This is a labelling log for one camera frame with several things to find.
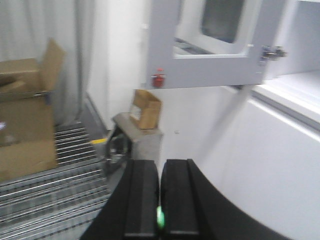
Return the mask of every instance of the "door hinge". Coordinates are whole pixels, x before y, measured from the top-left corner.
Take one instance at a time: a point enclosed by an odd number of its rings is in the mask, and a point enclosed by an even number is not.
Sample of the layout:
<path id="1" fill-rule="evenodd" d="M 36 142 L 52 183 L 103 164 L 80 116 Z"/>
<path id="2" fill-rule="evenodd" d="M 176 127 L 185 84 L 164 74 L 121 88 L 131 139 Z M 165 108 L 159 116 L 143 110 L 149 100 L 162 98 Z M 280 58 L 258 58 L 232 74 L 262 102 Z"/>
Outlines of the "door hinge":
<path id="1" fill-rule="evenodd" d="M 287 56 L 281 46 L 262 46 L 262 55 L 260 58 L 260 63 L 265 64 L 267 60 L 276 61 L 279 58 Z"/>

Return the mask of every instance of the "cabinet window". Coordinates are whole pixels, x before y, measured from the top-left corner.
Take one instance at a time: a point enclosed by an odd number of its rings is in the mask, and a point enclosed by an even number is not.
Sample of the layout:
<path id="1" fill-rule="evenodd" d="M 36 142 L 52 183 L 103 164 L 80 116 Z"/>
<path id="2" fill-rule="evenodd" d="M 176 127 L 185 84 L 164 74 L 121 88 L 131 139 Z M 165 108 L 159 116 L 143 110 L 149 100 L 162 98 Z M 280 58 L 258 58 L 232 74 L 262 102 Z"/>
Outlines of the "cabinet window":
<path id="1" fill-rule="evenodd" d="M 245 0 L 206 0 L 201 30 L 206 36 L 234 43 Z"/>

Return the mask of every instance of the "cardboard box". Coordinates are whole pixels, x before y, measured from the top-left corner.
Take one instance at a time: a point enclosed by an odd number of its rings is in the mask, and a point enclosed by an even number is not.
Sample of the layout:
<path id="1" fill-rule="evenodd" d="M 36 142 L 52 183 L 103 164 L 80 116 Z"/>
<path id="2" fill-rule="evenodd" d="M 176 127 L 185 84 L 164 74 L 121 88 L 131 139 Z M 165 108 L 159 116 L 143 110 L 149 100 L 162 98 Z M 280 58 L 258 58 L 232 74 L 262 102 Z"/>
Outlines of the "cardboard box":
<path id="1" fill-rule="evenodd" d="M 34 58 L 0 62 L 0 181 L 57 166 L 49 92 L 64 54 L 51 39 L 41 66 Z"/>
<path id="2" fill-rule="evenodd" d="M 140 129 L 154 129 L 158 126 L 161 101 L 147 90 L 135 90 L 130 110 L 130 119 Z"/>

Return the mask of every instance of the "metal grating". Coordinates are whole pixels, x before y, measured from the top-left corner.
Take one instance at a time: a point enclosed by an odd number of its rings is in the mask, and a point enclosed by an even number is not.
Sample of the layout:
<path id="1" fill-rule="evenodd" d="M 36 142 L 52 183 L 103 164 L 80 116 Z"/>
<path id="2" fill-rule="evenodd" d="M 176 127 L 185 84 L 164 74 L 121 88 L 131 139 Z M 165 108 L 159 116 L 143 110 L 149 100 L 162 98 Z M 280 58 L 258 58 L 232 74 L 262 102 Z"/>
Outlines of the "metal grating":
<path id="1" fill-rule="evenodd" d="M 57 129 L 55 169 L 0 183 L 0 239 L 78 239 L 110 196 L 81 123 Z"/>

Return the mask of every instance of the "green light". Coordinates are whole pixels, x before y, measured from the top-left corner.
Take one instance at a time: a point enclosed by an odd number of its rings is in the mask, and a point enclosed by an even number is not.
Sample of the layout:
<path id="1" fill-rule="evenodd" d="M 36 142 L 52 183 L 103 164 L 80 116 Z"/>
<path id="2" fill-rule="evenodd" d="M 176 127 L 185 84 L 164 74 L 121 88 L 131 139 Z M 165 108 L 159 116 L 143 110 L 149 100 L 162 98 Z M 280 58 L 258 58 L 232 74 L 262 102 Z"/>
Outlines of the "green light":
<path id="1" fill-rule="evenodd" d="M 156 221 L 160 230 L 165 227 L 165 214 L 162 212 L 161 206 L 156 208 Z"/>

